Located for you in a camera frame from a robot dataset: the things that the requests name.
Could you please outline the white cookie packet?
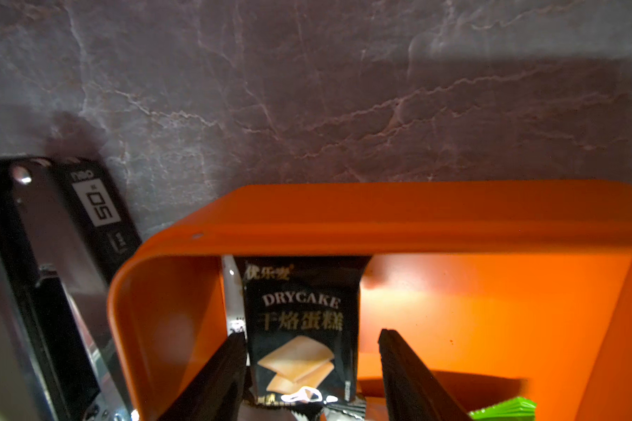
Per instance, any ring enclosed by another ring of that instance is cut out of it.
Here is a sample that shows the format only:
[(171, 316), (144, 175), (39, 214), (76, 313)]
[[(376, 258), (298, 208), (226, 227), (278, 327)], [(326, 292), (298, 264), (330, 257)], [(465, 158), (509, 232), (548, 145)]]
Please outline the white cookie packet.
[(229, 334), (246, 331), (242, 277), (231, 255), (221, 257), (226, 312), (226, 329)]

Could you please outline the black cookie packet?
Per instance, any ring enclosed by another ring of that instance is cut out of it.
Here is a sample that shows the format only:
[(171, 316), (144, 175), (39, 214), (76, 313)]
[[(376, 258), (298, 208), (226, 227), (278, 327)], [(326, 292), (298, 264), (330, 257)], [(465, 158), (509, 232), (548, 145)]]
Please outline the black cookie packet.
[(361, 280), (368, 256), (237, 256), (250, 394), (307, 415), (356, 407)]

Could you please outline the orange plastic storage box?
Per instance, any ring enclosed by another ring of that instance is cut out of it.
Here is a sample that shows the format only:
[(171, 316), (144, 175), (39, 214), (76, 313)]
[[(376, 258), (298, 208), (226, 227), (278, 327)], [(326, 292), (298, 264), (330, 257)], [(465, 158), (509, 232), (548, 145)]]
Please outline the orange plastic storage box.
[(108, 318), (133, 405), (157, 419), (237, 315), (225, 255), (368, 254), (358, 376), (379, 395), (394, 329), (468, 408), (521, 394), (541, 420), (632, 420), (632, 185), (247, 186), (147, 240)]

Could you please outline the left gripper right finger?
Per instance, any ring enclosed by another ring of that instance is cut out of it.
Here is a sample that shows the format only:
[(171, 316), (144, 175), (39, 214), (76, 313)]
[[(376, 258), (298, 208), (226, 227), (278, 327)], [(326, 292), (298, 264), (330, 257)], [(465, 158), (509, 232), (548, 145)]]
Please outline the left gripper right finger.
[(378, 345), (389, 419), (472, 420), (397, 331), (382, 330)]

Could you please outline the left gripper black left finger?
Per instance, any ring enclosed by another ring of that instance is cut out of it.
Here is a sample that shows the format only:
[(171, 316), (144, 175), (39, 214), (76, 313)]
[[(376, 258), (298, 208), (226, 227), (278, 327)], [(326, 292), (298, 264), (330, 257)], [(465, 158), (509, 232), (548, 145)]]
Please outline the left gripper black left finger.
[(159, 420), (236, 420), (246, 373), (245, 335), (233, 333)]

